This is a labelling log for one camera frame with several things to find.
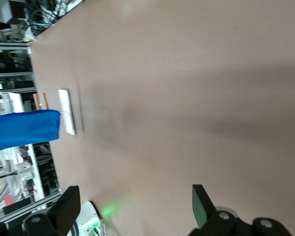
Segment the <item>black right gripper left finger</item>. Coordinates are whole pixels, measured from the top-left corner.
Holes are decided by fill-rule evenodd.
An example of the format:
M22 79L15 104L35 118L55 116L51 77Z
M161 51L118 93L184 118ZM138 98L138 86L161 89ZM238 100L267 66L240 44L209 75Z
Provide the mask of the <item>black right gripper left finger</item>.
M80 190L70 186L0 218L0 236L65 236L80 213Z

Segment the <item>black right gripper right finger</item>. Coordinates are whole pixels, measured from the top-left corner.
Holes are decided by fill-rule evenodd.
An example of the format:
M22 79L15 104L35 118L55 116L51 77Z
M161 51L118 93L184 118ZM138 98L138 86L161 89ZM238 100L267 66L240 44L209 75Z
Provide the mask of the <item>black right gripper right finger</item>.
M255 218L252 224L226 210L217 210L201 184L192 185L192 209L198 228L189 236L291 236L280 222Z

